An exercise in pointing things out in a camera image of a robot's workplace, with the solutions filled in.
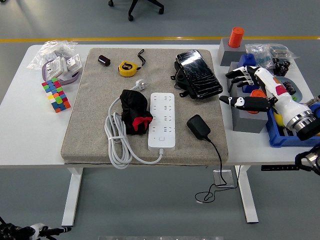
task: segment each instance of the plastic bag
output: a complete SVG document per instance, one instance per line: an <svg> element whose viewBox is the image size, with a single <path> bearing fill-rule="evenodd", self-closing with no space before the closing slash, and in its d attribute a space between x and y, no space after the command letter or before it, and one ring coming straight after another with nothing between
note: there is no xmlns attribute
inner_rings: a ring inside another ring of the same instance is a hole
<svg viewBox="0 0 320 240"><path fill-rule="evenodd" d="M291 52L286 46L282 44L269 43L268 47L273 58L277 58L283 61L290 61L292 59L298 58L293 52Z"/></svg>
<svg viewBox="0 0 320 240"><path fill-rule="evenodd" d="M75 45L77 42L67 40L47 41L37 52L34 59L27 66L28 69L41 70L43 65L57 57L70 58L75 55Z"/></svg>
<svg viewBox="0 0 320 240"><path fill-rule="evenodd" d="M268 70L274 67L274 62L272 60L273 57L270 53L270 47L268 44L246 44L245 49L247 54L254 55L258 67Z"/></svg>

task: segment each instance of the charger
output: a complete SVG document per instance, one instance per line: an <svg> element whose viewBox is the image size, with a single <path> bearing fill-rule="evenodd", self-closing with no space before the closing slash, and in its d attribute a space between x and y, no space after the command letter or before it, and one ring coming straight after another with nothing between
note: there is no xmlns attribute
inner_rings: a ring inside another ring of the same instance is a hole
<svg viewBox="0 0 320 240"><path fill-rule="evenodd" d="M205 139L208 142L211 142L208 140L208 135L211 132L210 127L206 124L206 122L202 119L200 115L194 115L186 122L186 125L189 127L189 129L197 139Z"/></svg>

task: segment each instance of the table leg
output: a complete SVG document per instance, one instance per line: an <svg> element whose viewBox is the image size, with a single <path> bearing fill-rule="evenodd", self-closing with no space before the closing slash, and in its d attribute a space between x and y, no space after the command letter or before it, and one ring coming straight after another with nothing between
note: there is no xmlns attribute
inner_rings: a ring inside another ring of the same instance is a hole
<svg viewBox="0 0 320 240"><path fill-rule="evenodd" d="M258 223L258 216L256 212L256 207L254 199L252 197L250 184L248 180L247 170L250 168L249 165L241 166L241 171L239 175L239 188L245 213L246 222L249 224ZM240 166L235 166L235 171L238 176Z"/></svg>
<svg viewBox="0 0 320 240"><path fill-rule="evenodd" d="M69 185L68 196L66 198L64 214L62 219L63 227L71 227L74 225L76 208L81 184L83 167L70 167L68 170L71 172L71 180Z"/></svg>

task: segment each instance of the robotic hand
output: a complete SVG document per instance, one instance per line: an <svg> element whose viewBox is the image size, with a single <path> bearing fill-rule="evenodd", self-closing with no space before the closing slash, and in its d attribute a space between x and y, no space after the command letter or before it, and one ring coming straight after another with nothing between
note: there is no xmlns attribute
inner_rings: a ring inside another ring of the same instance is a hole
<svg viewBox="0 0 320 240"><path fill-rule="evenodd" d="M52 235L71 231L71 227L49 228L42 223L20 227L6 223L1 217L0 223L0 240L39 240L40 237L56 240Z"/></svg>
<svg viewBox="0 0 320 240"><path fill-rule="evenodd" d="M302 164L302 159L307 159L311 166ZM310 151L299 153L295 156L295 165L302 170L311 172L314 171L320 175L320 144L314 146Z"/></svg>
<svg viewBox="0 0 320 240"><path fill-rule="evenodd" d="M307 105L295 102L277 78L263 67L239 67L228 72L225 76L228 79L233 79L232 83L238 83L237 87L260 86L267 98L220 96L219 99L222 102L246 111L267 112L272 107L282 115L283 124L289 130L296 131L296 135L301 141L320 132L320 118L315 118Z"/></svg>

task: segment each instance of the blue tray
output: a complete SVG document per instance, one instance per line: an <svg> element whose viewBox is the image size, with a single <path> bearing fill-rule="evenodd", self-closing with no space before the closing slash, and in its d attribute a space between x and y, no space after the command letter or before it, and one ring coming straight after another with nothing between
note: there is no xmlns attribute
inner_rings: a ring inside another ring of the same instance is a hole
<svg viewBox="0 0 320 240"><path fill-rule="evenodd" d="M320 144L320 136L314 136L308 140L301 141L297 136L282 136L279 133L278 126L272 110L267 112L268 121L265 126L268 131L270 146L273 148L281 147L314 147Z"/></svg>

